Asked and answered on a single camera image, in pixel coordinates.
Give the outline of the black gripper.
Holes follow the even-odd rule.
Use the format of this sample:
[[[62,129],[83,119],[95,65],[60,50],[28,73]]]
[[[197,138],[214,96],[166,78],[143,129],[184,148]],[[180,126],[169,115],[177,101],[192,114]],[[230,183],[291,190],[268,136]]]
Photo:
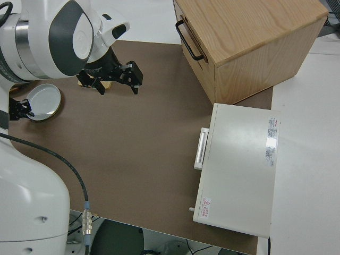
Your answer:
[[[103,81],[117,81],[121,84],[132,85],[131,90],[138,94],[139,86],[143,82],[143,74],[135,61],[129,61],[125,65],[119,64],[117,67],[102,68],[93,77],[100,77]],[[93,87],[101,94],[105,94],[105,87],[100,79],[95,79]]]
[[[10,98],[8,110],[10,121],[18,121],[21,118],[35,116],[27,98],[24,99],[23,102]]]

